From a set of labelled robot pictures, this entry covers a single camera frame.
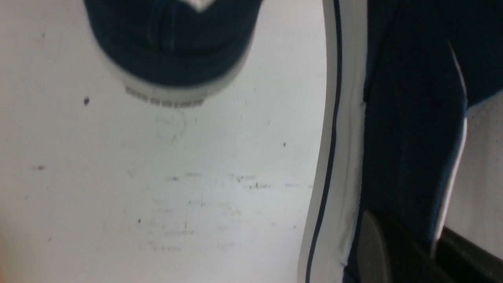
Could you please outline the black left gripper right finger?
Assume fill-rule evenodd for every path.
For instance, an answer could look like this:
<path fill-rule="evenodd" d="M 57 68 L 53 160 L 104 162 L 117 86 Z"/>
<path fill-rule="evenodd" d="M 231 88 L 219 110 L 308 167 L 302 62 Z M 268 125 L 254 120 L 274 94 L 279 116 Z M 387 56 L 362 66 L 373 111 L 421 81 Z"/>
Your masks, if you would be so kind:
<path fill-rule="evenodd" d="M 501 283 L 503 262 L 449 228 L 444 228 L 436 262 L 457 283 Z"/>

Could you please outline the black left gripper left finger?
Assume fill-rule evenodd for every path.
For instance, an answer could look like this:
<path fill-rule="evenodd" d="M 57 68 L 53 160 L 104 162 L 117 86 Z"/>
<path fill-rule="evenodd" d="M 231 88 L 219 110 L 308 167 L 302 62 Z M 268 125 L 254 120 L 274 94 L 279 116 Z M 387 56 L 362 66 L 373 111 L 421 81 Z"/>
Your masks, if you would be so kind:
<path fill-rule="evenodd" d="M 454 283 L 395 219 L 364 211 L 358 239 L 361 283 Z"/>

